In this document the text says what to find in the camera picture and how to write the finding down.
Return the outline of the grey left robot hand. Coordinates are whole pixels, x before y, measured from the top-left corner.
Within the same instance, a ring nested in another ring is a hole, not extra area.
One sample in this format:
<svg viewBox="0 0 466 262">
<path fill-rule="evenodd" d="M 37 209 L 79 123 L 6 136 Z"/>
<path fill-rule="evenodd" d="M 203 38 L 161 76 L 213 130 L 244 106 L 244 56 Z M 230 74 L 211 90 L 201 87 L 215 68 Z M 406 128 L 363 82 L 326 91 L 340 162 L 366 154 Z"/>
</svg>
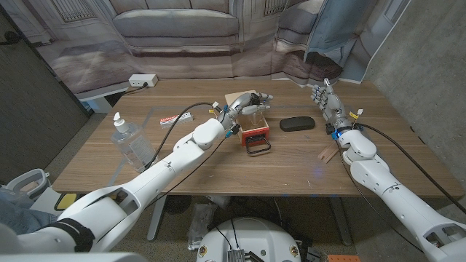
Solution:
<svg viewBox="0 0 466 262">
<path fill-rule="evenodd" d="M 251 115 L 270 108 L 268 102 L 272 95 L 261 92 L 246 92 L 236 98 L 229 106 L 225 106 L 217 120 L 225 130 L 230 129 L 239 115 Z"/>
</svg>

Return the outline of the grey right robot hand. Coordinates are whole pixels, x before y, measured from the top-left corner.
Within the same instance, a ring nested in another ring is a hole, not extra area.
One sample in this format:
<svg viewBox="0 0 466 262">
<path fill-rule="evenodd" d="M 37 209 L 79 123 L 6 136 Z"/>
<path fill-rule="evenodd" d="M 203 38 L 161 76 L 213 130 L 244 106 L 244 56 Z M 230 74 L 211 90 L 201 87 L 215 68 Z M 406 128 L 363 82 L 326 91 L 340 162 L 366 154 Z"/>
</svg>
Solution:
<svg viewBox="0 0 466 262">
<path fill-rule="evenodd" d="M 323 113 L 326 123 L 331 126 L 330 130 L 343 132 L 351 130 L 352 124 L 347 118 L 344 104 L 333 92 L 333 87 L 328 78 L 324 78 L 324 86 L 313 86 L 311 99 L 315 101 Z"/>
</svg>

